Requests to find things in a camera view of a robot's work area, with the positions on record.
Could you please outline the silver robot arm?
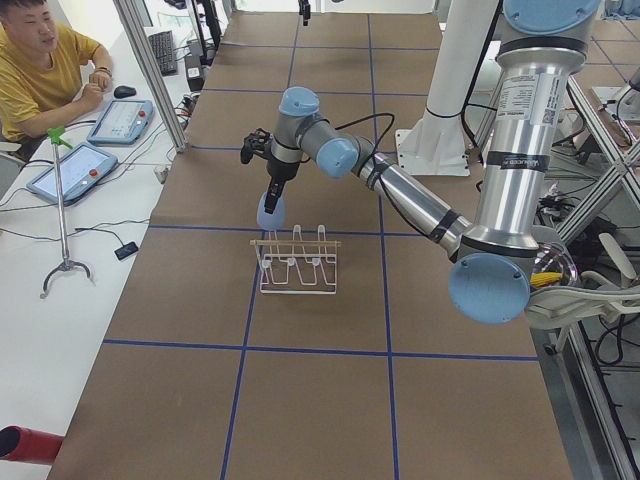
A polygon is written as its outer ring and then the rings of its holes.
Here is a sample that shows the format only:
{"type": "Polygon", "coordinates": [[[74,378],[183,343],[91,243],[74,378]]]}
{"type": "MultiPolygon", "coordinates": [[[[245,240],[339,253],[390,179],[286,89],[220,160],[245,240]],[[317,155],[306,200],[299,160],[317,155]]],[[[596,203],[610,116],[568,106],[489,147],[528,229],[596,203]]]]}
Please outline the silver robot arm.
{"type": "Polygon", "coordinates": [[[287,89],[273,132],[259,154],[270,183],[257,211],[265,230],[284,222],[283,190],[304,158],[325,174],[354,174],[388,199],[419,233],[453,262],[448,291],[465,316],[482,323],[518,317],[530,298],[538,250],[534,211],[569,77],[587,56],[595,1],[455,1],[451,4],[423,117],[399,132],[398,159],[374,144],[338,132],[320,112],[318,96],[287,89]],[[463,176],[462,116],[495,27],[502,76],[493,138],[473,220],[420,182],[423,175],[463,176]]]}

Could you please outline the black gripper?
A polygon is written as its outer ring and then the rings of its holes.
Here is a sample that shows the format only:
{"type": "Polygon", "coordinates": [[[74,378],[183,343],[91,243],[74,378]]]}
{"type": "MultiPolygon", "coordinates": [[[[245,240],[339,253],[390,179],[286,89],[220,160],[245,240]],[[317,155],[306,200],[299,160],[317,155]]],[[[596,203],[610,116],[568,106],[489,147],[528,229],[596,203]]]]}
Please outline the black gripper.
{"type": "Polygon", "coordinates": [[[267,172],[271,180],[267,191],[263,195],[262,211],[266,214],[282,213],[285,202],[282,197],[287,181],[295,178],[299,169],[299,160],[283,161],[272,152],[267,155],[267,172]]]}

